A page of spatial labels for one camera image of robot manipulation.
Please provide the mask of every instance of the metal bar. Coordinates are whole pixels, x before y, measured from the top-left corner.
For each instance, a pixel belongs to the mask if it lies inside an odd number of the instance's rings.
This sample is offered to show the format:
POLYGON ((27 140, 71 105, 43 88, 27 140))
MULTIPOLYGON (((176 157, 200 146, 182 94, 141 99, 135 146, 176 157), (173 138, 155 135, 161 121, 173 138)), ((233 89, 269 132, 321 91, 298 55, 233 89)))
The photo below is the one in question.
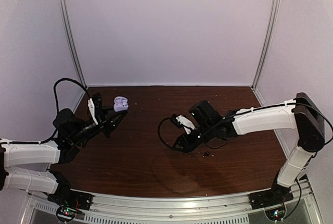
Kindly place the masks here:
POLYGON ((60 3, 63 25, 65 27, 66 39, 67 39, 69 50, 70 50, 70 53, 71 53, 71 56, 73 59, 74 68, 75 68, 76 74, 78 75, 80 83, 83 86, 87 87, 86 82, 83 77, 83 72, 82 72, 80 62, 79 62, 78 54, 76 52, 75 44, 74 44, 72 29, 70 26, 70 21, 69 21, 69 16, 68 16, 66 0, 59 0, 59 3, 60 3))
POLYGON ((253 81, 253 84, 252 84, 253 89, 256 89, 257 86, 258 86, 259 79, 260 79, 260 76, 261 76, 266 58, 267 58, 267 54, 268 54, 268 50, 269 50, 269 47, 270 47, 270 44, 271 44, 271 40, 272 40, 272 36, 273 36, 273 30, 274 30, 274 26, 275 26, 279 6, 280 6, 280 0, 273 0, 272 1, 271 14, 270 14, 270 19, 268 21, 266 37, 265 37, 264 45, 263 45, 263 48, 262 48, 262 51, 261 51, 261 56, 260 56, 259 64, 258 64, 258 67, 257 67, 257 71, 255 73, 254 81, 253 81))

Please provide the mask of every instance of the robotic arm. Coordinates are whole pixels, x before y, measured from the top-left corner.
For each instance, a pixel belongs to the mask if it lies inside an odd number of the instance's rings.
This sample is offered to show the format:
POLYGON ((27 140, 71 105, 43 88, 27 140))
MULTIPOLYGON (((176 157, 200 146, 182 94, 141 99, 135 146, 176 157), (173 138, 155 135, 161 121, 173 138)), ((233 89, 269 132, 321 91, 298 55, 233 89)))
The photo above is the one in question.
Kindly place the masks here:
POLYGON ((277 173, 272 188, 251 194, 252 208, 268 207, 292 199, 290 187, 310 159, 325 145, 324 118, 305 93, 281 104, 261 108, 236 109, 221 116, 207 101, 194 105, 190 114, 198 123, 184 116, 170 120, 186 133, 180 135, 170 149, 189 153, 212 138, 235 138, 251 132, 272 129, 298 129, 299 140, 285 164, 277 173))
POLYGON ((91 118, 87 121, 77 118, 68 108, 57 114, 53 121, 58 131, 57 138, 37 142, 0 139, 0 190, 14 188, 41 191, 48 194, 50 201, 59 205, 71 205, 73 200, 77 200, 81 201, 82 209, 89 209, 91 195, 71 191, 70 183, 61 173, 16 166, 71 162, 80 151, 78 146, 85 147, 91 138, 101 132, 109 138, 127 114, 128 107, 127 99, 118 96, 114 99, 113 107, 104 108, 101 95, 97 93, 88 100, 91 118))

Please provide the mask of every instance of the white wall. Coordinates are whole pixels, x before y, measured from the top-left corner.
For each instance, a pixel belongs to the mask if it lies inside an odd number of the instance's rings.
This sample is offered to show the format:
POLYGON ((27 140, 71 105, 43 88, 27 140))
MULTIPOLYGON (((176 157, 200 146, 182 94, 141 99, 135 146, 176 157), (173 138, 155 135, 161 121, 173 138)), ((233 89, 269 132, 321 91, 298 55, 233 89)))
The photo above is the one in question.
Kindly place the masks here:
POLYGON ((88 85, 250 85, 272 0, 67 0, 88 85))
MULTIPOLYGON (((0 137, 43 140, 54 130, 53 84, 76 78, 58 0, 0 0, 0 137)), ((73 108, 74 85, 59 85, 60 107, 73 108)), ((0 192, 0 223, 17 223, 25 193, 0 192)))
MULTIPOLYGON (((294 98, 304 91, 333 121, 333 0, 281 0, 272 44, 259 83, 268 104, 294 98)), ((289 149, 296 131, 282 132, 289 149)), ((326 128, 327 138, 331 130, 326 128)), ((332 223, 333 144, 308 168, 310 183, 324 223, 332 223)))

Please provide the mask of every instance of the purple object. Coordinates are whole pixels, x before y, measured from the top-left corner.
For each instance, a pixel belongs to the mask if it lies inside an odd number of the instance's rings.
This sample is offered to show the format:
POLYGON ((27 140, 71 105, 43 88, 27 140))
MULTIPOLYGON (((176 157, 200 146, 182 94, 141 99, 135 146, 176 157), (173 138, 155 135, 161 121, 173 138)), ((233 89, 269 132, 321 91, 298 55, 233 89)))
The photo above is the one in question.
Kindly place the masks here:
POLYGON ((123 96, 117 96, 114 99, 114 106, 113 109, 115 112, 123 111, 123 110, 128 110, 129 105, 128 105, 128 99, 123 96))

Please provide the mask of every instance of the brown wooden surface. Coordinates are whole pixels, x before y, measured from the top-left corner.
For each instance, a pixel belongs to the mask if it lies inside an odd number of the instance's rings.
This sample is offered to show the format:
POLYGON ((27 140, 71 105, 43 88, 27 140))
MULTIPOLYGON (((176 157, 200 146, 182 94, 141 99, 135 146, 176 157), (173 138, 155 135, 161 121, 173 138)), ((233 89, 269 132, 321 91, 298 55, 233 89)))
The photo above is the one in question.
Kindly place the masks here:
MULTIPOLYGON (((268 188, 285 156, 273 131, 230 139, 219 150, 201 145, 190 154, 166 148, 158 139, 157 125, 164 117, 187 114, 191 106, 208 100, 220 114, 229 109, 258 107, 250 88, 240 87, 117 87, 91 88, 104 105, 115 96, 129 99, 129 113, 110 139, 90 140, 76 159, 53 165, 78 190, 124 196, 186 197, 220 195, 268 188), (203 158, 209 151, 211 156, 203 158)), ((76 115, 86 119, 86 98, 76 115)), ((183 133, 171 123, 162 135, 173 143, 183 133)), ((217 146, 224 141, 212 140, 217 146)))

